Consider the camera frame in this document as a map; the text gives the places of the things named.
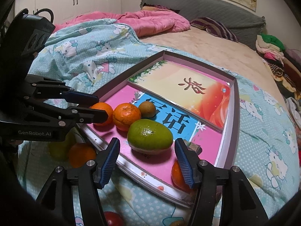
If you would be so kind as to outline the small orange tangerine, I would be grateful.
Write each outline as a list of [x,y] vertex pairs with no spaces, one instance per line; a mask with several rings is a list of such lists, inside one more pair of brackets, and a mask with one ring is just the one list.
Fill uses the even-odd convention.
[[171,179],[173,181],[173,184],[180,190],[192,193],[193,189],[191,189],[184,181],[184,177],[181,172],[180,165],[178,161],[176,160],[172,166],[171,169]]

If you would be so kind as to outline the brown longan fruit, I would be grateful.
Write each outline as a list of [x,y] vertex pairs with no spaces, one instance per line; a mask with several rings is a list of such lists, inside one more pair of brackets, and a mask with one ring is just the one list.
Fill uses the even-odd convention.
[[156,107],[149,101],[142,102],[138,109],[140,110],[142,118],[153,118],[156,115]]

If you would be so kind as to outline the green lime fruit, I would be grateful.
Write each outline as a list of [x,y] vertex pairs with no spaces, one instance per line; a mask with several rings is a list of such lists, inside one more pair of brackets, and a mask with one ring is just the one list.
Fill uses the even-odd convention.
[[173,144],[173,134],[161,123],[140,119],[131,124],[127,140],[132,150],[147,155],[157,155],[170,149]]

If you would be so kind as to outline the brown longan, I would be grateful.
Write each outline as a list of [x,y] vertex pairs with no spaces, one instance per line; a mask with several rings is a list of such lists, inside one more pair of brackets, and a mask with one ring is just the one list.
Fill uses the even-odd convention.
[[186,224],[183,220],[177,220],[172,222],[169,226],[186,226]]

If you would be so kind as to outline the large green guava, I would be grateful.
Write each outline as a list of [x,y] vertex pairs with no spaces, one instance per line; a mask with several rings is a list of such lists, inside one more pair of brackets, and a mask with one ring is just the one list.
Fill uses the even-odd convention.
[[56,161],[67,161],[68,160],[68,153],[71,147],[76,144],[76,139],[74,136],[74,132],[70,131],[65,140],[62,142],[49,142],[48,149],[50,156]]

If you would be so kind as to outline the light blue cartoon quilt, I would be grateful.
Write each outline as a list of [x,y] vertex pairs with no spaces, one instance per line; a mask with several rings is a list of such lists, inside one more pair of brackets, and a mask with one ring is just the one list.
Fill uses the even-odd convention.
[[[57,29],[34,60],[30,73],[65,82],[93,93],[147,57],[162,51],[141,42],[128,25],[114,19],[86,21]],[[240,130],[234,164],[249,179],[268,216],[298,191],[299,158],[296,133],[284,106],[252,81],[232,71],[240,95]],[[17,177],[36,197],[52,170],[48,143],[26,141],[18,149]],[[100,200],[120,214],[126,225],[162,225],[183,219],[187,212],[147,192],[116,169]]]

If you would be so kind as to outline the red cherry tomato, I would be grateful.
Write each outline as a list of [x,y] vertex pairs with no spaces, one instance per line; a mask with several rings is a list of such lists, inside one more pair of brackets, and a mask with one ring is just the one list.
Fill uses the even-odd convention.
[[115,212],[106,211],[106,212],[104,212],[104,215],[105,215],[105,219],[106,219],[108,226],[124,226],[125,225],[122,217]]

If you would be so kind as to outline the pink exercise book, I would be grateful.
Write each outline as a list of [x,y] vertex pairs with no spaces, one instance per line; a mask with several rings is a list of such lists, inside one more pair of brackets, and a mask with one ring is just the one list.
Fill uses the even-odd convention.
[[199,157],[215,163],[222,134],[181,109],[130,85],[125,85],[105,102],[115,109],[124,103],[137,107],[144,101],[155,105],[155,117],[135,122],[128,132],[119,130],[114,124],[106,127],[89,124],[88,127],[104,141],[117,137],[121,157],[168,185],[173,185],[171,170],[176,160],[173,142],[177,138],[200,146]]

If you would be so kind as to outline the shallow grey cardboard box tray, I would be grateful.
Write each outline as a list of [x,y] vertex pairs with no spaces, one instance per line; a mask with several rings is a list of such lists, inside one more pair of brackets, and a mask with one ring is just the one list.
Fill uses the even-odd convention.
[[[159,52],[100,88],[96,95],[112,108],[122,103],[155,105],[154,121],[182,138],[199,158],[230,168],[239,137],[239,91],[236,74],[176,53]],[[99,150],[114,137],[120,140],[117,166],[134,181],[172,203],[192,207],[194,196],[178,189],[171,170],[173,148],[158,155],[133,151],[116,126],[79,128]]]

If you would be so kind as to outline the pink quilt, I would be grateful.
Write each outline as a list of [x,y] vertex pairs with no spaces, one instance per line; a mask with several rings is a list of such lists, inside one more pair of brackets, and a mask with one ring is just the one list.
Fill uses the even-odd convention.
[[126,12],[124,14],[94,11],[79,15],[62,24],[56,24],[55,31],[83,22],[106,18],[114,19],[119,24],[127,24],[139,38],[160,33],[183,32],[190,29],[190,22],[181,15],[167,9],[156,9]]

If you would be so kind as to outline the cream orange book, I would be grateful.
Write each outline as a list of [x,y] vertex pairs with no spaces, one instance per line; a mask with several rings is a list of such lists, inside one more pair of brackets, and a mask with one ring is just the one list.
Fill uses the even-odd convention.
[[129,81],[224,128],[231,93],[224,81],[168,60],[155,63]]

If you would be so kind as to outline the beige bed sheet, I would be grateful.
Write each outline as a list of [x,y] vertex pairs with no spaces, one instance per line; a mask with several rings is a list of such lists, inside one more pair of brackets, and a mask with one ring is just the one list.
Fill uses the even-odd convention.
[[233,71],[251,80],[285,106],[285,101],[262,58],[245,44],[212,36],[195,27],[184,32],[158,34],[141,40],[144,43],[182,50]]

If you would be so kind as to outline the striped purple pillow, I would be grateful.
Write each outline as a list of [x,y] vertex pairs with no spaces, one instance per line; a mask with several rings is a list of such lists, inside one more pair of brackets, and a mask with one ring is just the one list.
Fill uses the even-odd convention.
[[192,27],[206,31],[207,33],[215,37],[227,39],[233,42],[239,42],[237,36],[233,32],[231,32],[225,25],[209,17],[200,17],[193,19],[190,22],[190,25]]

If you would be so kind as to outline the stack of folded clothes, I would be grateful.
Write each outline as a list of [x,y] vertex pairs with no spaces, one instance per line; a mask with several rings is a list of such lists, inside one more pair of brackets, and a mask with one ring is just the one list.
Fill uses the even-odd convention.
[[300,50],[289,49],[272,35],[259,34],[256,51],[284,98],[300,100]]

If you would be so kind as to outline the grey padded headboard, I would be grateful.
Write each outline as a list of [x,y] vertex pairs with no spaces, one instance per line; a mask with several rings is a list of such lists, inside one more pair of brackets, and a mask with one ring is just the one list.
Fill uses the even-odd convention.
[[141,0],[140,5],[144,4],[178,10],[189,21],[208,17],[221,22],[237,36],[240,43],[253,50],[256,49],[257,35],[262,33],[266,25],[264,17],[222,0]]

